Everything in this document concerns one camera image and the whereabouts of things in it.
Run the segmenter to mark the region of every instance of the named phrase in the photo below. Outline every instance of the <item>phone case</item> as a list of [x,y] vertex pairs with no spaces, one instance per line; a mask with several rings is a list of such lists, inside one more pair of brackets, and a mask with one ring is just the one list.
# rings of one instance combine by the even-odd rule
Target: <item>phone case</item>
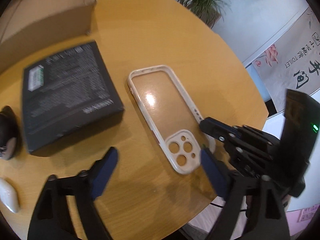
[[214,152],[214,138],[200,131],[203,118],[171,68],[160,65],[132,71],[127,83],[175,171],[189,174],[199,167],[203,144]]

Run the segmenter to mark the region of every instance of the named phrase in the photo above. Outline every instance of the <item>black box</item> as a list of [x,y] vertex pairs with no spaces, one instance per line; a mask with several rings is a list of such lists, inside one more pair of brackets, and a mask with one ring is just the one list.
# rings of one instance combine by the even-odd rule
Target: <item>black box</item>
[[123,111],[95,42],[56,53],[24,70],[22,121],[29,153],[107,117],[65,140],[76,143],[118,123]]

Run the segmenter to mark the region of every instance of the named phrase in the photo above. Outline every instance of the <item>wooden table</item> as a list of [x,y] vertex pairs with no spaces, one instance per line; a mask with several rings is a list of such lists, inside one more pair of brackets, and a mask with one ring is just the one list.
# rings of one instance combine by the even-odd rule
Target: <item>wooden table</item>
[[[119,163],[95,204],[112,237],[162,239],[177,230],[215,197],[202,168],[176,173],[143,119],[126,84],[132,70],[170,66],[200,109],[230,125],[258,129],[266,107],[241,62],[196,16],[175,0],[98,0],[92,35],[55,44],[21,60],[0,76],[0,107],[9,105],[21,123],[22,71],[54,52],[96,40],[110,76],[125,106],[122,122],[51,157],[29,155],[25,149],[10,161],[0,160],[0,176],[17,190],[21,211],[0,209],[21,239],[38,195],[50,174],[73,176],[88,169],[110,146],[119,150]],[[216,155],[228,156],[218,145]],[[85,234],[73,198],[68,198],[80,238]]]

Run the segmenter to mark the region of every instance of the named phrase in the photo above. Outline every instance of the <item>toilet sign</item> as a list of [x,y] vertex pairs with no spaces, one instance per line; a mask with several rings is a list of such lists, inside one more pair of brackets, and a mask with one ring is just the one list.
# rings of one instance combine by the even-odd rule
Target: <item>toilet sign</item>
[[320,23],[311,8],[252,64],[277,112],[284,110],[286,89],[308,95],[319,89]]

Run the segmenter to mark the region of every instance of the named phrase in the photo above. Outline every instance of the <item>product box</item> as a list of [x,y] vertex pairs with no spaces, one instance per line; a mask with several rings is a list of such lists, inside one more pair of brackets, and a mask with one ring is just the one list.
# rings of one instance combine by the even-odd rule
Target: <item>product box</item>
[[[61,51],[24,70],[22,122],[29,153],[76,131],[91,136],[97,127],[118,123],[123,111],[95,42]],[[74,136],[82,138],[83,131]]]
[[0,16],[0,73],[51,44],[90,32],[96,0],[11,0]]

